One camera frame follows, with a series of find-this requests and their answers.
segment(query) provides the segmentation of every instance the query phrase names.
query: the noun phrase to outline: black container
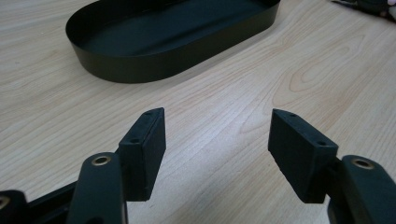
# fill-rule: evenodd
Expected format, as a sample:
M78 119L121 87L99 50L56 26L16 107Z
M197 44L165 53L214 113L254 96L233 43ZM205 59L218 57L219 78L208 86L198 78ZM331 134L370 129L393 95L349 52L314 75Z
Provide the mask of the black container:
M176 75L267 29L279 1L101 0L77 11L66 33L93 75L114 82L150 82Z

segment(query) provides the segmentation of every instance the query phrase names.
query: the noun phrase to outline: light wood surface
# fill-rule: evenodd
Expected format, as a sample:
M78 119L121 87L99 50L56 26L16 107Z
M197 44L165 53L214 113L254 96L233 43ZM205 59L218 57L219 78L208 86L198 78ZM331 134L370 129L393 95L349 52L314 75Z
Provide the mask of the light wood surface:
M131 223L328 223L327 202L301 203L267 150L274 107L396 179L395 23L283 0L268 31L174 77L117 84L86 72L65 35L91 2L0 1L0 189L31 201L77 180L160 106L167 149Z

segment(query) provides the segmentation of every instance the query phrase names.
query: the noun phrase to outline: metal ring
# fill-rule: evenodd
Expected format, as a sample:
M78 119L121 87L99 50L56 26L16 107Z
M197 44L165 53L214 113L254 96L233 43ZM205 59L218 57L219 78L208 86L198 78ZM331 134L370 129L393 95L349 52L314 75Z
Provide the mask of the metal ring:
M362 159L353 159L352 163L366 170L373 170L375 168L371 162Z
M95 159L92 160L92 165L94 166L101 166L101 165L106 165L111 161L111 158L108 156L100 156L96 157Z
M11 200L7 196L0 196L0 210L5 208Z

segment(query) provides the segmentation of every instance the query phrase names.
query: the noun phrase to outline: wooden table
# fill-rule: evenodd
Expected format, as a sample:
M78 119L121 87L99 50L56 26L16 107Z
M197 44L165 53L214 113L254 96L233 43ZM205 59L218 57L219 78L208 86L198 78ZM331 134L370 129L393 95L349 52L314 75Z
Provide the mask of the wooden table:
M92 0L0 2L0 189L29 201L114 151L164 107L167 149L133 223L326 223L267 150L271 111L305 118L396 179L396 26L326 0L283 0L274 26L174 77L118 84L86 72L66 35Z

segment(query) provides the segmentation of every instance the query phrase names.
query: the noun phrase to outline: tabletop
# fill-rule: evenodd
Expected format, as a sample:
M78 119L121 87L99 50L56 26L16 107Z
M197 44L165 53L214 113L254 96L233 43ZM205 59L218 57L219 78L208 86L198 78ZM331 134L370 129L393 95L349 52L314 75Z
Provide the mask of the tabletop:
M0 2L0 189L32 201L114 151L143 112L163 107L167 149L131 223L328 223L303 204L268 152L273 108L300 115L396 179L395 23L326 0L283 0L267 31L167 79L89 74L65 34L93 0Z

